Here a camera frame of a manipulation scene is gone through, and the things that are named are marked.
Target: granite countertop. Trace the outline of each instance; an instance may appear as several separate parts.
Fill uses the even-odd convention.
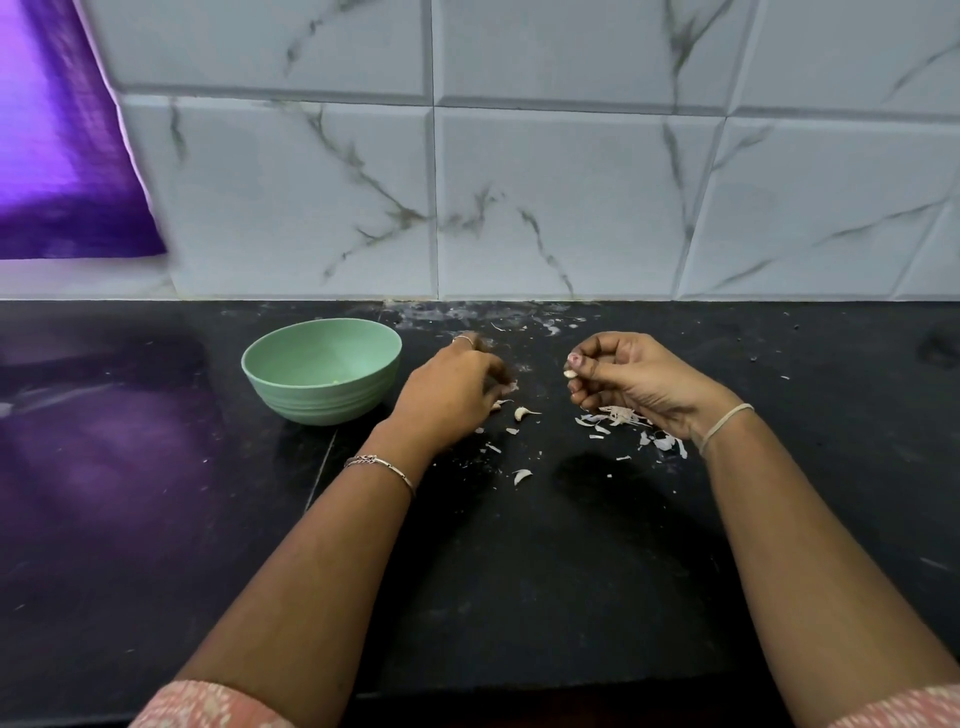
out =
[[[239,367],[325,316],[404,342],[387,404],[284,422]],[[762,659],[702,462],[590,440],[560,369],[645,330],[752,402],[956,652],[960,306],[912,303],[2,303],[0,721],[129,718],[168,680],[402,380],[474,328],[541,412],[424,479],[374,612],[363,695],[705,679]],[[481,450],[493,443],[502,450]],[[617,457],[630,455],[630,460]],[[519,487],[511,473],[529,468]]]

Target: pink sleeve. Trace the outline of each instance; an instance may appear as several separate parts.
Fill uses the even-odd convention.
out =
[[[161,688],[132,728],[293,728],[263,703],[213,683],[180,680]]]
[[[840,718],[830,728],[960,726],[960,685],[901,692]]]

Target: mint green bowl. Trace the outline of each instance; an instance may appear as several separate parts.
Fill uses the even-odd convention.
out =
[[[399,334],[376,321],[320,319],[257,339],[240,365],[280,417],[301,425],[339,425],[383,400],[401,348]]]

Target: purple cloth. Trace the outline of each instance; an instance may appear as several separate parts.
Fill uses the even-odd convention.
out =
[[[0,258],[165,253],[72,0],[0,0]]]

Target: silver bracelet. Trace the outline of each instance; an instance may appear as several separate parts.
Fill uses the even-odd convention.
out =
[[[728,412],[726,415],[721,417],[720,421],[709,429],[706,437],[704,437],[704,441],[700,443],[700,448],[699,448],[700,453],[703,454],[704,450],[707,449],[707,443],[710,441],[710,438],[717,433],[717,430],[719,430],[723,425],[727,423],[727,420],[729,420],[737,412],[742,412],[745,409],[754,409],[754,406],[752,404],[747,404],[746,402],[744,402],[743,404],[738,404],[730,412]]]
[[[410,482],[410,478],[404,475],[400,468],[394,467],[386,460],[382,460],[376,455],[357,455],[356,457],[351,457],[346,463],[344,463],[344,470],[349,468],[351,465],[382,465],[384,468],[392,470],[403,479],[403,482],[406,483],[407,488],[410,490],[410,497],[417,497],[417,489],[414,488],[414,484]]]

